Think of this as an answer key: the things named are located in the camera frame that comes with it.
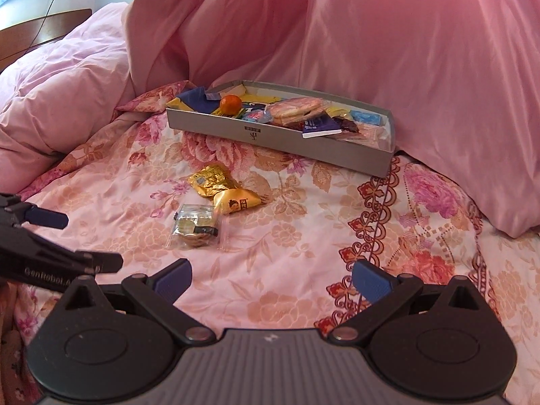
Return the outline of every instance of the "box of snacks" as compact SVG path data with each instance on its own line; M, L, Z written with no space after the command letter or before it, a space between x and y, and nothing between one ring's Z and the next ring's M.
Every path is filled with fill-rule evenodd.
M167 104L169 127L301 155L376 177L395 150L390 111L317 91L234 81Z

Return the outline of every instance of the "orange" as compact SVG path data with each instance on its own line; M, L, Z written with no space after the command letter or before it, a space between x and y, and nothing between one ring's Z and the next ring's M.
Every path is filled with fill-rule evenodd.
M223 96L219 102L219 109L224 115L237 115L242 109L242 99L233 94Z

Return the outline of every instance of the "screw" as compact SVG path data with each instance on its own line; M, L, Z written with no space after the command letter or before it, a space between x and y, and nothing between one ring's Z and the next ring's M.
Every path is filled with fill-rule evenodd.
M339 341L353 341L358 338L358 331L352 327L342 326L334 329L332 335Z
M196 326L186 330L186 338L190 341L206 341L212 337L212 331L207 327Z

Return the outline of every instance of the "floral bed sheet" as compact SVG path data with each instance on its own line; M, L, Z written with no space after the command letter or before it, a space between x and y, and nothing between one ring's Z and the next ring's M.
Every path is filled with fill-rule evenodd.
M213 161L270 202L230 216L225 250L166 250L174 212L205 202L187 176ZM428 283L468 275L517 346L507 399L540 404L540 238L496 231L456 184L405 155L393 159L385 179L371 178L173 131L158 114L138 124L114 121L23 197L69 215L61 232L32 228L48 239L123 254L123 269L99 276L100 283L190 259L193 284L177 306L216 332L312 326L329 332L367 306L351 285L352 265L361 258ZM19 288L14 316L25 343L57 297Z

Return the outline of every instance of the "gray box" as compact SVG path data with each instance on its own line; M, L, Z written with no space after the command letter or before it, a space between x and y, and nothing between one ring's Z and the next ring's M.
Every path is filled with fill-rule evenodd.
M389 134L388 150L376 149L361 143L334 140L327 136L305 139L302 137L301 131L293 129L250 123L230 117L183 111L171 107L167 108L169 127L288 152L376 177L383 178L388 174L395 151L394 120L389 110L318 91L265 82L233 81L215 87L210 91L223 91L236 85L244 85L248 94L283 99L316 97L332 102L333 106L378 113L385 117L384 126Z

